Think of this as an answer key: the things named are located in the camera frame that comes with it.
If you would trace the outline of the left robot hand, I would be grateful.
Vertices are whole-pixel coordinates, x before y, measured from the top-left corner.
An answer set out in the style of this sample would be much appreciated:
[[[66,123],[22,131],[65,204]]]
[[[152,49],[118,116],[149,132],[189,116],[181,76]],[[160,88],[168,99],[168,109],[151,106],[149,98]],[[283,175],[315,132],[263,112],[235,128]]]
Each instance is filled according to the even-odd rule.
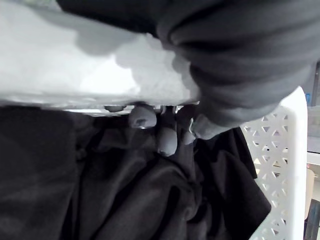
[[[157,149],[209,140],[272,112],[320,57],[317,0],[60,0],[67,13],[148,33],[189,61],[198,105],[165,113]]]

